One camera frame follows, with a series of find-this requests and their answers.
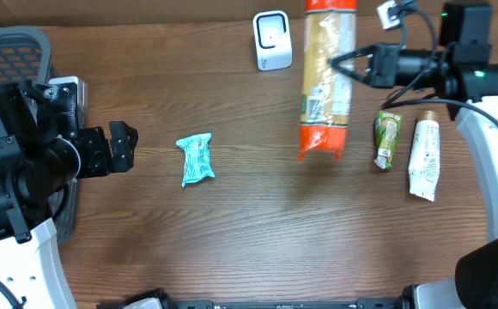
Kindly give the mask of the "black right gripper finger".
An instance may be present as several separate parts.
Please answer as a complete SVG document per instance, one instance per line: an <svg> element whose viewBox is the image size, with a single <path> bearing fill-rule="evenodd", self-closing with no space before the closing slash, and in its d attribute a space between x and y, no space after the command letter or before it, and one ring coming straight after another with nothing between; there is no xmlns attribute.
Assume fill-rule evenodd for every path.
<svg viewBox="0 0 498 309"><path fill-rule="evenodd" d="M377 15L384 30L393 30L402 27L403 18L417 8L415 0L388 0L377 7Z"/></svg>
<svg viewBox="0 0 498 309"><path fill-rule="evenodd" d="M362 47L361 49L357 49L339 56L335 56L334 58L330 58L328 60L329 65L331 66L332 69L337 71L338 73L341 73L357 82L360 82L362 84L368 84L368 78L365 75L361 75L353 70L349 70L345 67L342 66L342 63L348 60L360 58L363 56L367 55L373 55L374 54L374 49L375 47L373 45L369 45L366 47Z"/></svg>

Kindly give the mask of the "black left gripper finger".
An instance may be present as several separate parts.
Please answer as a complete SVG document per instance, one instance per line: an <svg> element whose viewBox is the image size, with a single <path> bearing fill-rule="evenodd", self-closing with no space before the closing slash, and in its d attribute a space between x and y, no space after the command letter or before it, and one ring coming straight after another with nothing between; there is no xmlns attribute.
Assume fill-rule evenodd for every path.
<svg viewBox="0 0 498 309"><path fill-rule="evenodd" d="M138 142L138 132L124 121L112 121L109 123L112 135L112 149L118 150L125 147L127 150L134 150Z"/></svg>
<svg viewBox="0 0 498 309"><path fill-rule="evenodd" d="M112 173L126 173L134 166L135 143L130 139L112 139Z"/></svg>

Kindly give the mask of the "orange spaghetti packet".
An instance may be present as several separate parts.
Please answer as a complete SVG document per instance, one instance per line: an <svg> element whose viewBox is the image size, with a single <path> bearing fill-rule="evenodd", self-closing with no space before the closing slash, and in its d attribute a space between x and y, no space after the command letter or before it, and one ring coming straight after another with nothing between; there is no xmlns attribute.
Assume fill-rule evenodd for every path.
<svg viewBox="0 0 498 309"><path fill-rule="evenodd" d="M356 0L307 0L301 96L300 157L325 151L338 160L347 137L352 80L330 60L352 52L356 41Z"/></svg>

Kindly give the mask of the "green snack packet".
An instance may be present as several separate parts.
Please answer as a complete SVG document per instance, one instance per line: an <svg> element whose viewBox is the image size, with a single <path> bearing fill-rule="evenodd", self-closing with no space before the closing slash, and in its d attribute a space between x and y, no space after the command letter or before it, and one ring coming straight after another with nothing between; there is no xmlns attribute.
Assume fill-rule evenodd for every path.
<svg viewBox="0 0 498 309"><path fill-rule="evenodd" d="M392 158L398 145L402 121L401 115L386 111L379 111L375 120L377 157L374 163L383 170L389 170L392 167Z"/></svg>

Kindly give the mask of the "mint green wipes packet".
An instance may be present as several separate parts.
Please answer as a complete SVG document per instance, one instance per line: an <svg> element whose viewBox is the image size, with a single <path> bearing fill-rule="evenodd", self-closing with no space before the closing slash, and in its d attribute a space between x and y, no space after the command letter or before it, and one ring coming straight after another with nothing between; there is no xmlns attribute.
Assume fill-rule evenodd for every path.
<svg viewBox="0 0 498 309"><path fill-rule="evenodd" d="M210 160L210 133L196 134L179 139L176 145L185 153L182 187L214 178Z"/></svg>

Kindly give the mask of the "white tube with gold cap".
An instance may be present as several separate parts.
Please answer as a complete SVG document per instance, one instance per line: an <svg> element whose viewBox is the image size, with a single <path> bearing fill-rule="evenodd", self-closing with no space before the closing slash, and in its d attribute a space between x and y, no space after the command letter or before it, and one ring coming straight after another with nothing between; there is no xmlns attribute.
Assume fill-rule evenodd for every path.
<svg viewBox="0 0 498 309"><path fill-rule="evenodd" d="M410 194L433 202L440 177L438 115L424 111L416 121L408 165Z"/></svg>

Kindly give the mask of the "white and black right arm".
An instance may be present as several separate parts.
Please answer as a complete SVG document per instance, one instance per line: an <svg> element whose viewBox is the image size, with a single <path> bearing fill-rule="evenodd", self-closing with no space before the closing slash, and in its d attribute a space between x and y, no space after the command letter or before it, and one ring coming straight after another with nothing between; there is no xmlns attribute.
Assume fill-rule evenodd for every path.
<svg viewBox="0 0 498 309"><path fill-rule="evenodd" d="M483 194L487 242L457 262L452 278L410 285L382 308L498 308L498 64L490 60L493 10L486 1L449 1L441 24L431 32L428 51L377 43L335 56L329 63L341 70L344 61L367 57L365 74L344 74L371 88L431 88L427 104L447 107L463 136Z"/></svg>

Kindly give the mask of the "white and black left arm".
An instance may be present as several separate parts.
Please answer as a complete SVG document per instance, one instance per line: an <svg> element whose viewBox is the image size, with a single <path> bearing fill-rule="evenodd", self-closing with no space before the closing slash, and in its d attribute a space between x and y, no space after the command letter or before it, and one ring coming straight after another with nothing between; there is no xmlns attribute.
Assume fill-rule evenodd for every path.
<svg viewBox="0 0 498 309"><path fill-rule="evenodd" d="M137 131L109 127L80 127L70 83L0 85L0 308L75 306L58 253L65 202L50 200L75 179L133 167Z"/></svg>

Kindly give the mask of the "white barcode scanner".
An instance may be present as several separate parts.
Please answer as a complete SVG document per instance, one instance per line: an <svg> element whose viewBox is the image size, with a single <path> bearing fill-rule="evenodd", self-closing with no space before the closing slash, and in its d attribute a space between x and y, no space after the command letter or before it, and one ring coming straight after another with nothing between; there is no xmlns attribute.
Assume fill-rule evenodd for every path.
<svg viewBox="0 0 498 309"><path fill-rule="evenodd" d="M252 25L258 69L288 68L293 60L293 47L287 14L281 10L260 12L253 17Z"/></svg>

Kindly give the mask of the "grey plastic shopping basket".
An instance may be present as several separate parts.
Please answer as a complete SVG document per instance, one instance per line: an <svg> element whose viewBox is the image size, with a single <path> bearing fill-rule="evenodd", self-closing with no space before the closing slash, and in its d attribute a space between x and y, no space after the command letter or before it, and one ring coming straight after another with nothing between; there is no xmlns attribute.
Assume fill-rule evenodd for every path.
<svg viewBox="0 0 498 309"><path fill-rule="evenodd" d="M36 27L0 27L0 85L23 80L49 83L60 77L52 65L52 48Z"/></svg>

